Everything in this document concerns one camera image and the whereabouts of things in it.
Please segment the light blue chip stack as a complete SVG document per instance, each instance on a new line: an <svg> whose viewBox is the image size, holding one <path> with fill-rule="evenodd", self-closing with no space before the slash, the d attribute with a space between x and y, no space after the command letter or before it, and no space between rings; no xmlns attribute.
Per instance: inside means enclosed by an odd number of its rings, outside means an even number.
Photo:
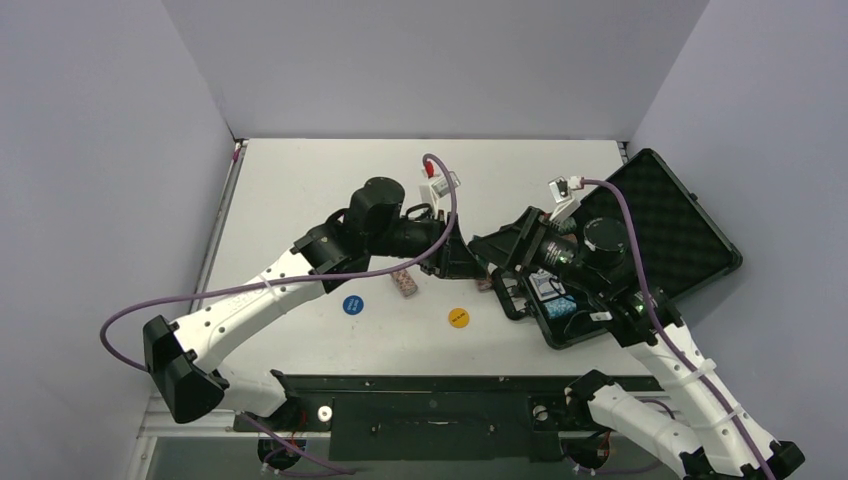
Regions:
<svg viewBox="0 0 848 480"><path fill-rule="evenodd" d="M571 296L553 298L543 303L549 319L568 317L577 311L577 302Z"/></svg>

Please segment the blue small blind button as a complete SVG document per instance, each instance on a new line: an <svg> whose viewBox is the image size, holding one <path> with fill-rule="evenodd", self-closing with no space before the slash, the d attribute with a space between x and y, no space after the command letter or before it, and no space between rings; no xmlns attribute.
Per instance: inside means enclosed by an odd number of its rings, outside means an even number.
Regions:
<svg viewBox="0 0 848 480"><path fill-rule="evenodd" d="M344 299L342 308L347 315L358 315L364 309L364 300L359 295L350 295Z"/></svg>

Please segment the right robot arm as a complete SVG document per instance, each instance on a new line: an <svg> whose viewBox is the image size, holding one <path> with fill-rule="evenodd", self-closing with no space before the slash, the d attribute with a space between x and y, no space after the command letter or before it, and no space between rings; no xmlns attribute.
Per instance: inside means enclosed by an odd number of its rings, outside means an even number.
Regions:
<svg viewBox="0 0 848 480"><path fill-rule="evenodd" d="M654 455L682 479L786 479L804 463L730 393L701 353L676 307L647 285L629 219L597 217L570 241L535 208L470 243L501 270L544 270L658 381L684 415L679 422L592 370L565 391L564 413L578 427L608 427Z"/></svg>

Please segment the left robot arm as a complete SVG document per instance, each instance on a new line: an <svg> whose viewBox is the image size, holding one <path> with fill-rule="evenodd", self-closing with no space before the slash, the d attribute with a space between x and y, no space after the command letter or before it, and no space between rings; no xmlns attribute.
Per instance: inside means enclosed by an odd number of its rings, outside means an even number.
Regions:
<svg viewBox="0 0 848 480"><path fill-rule="evenodd" d="M178 424L216 409L248 412L272 429L291 427L298 402L275 372L241 373L226 358L241 344L297 307L363 277L373 257L410 259L440 279L481 279L484 269L463 240L453 202L455 173L420 186L421 203L404 209L404 188L374 177L347 207L311 228L253 278L254 287L229 289L220 300L174 321L161 316L142 330L144 364Z"/></svg>

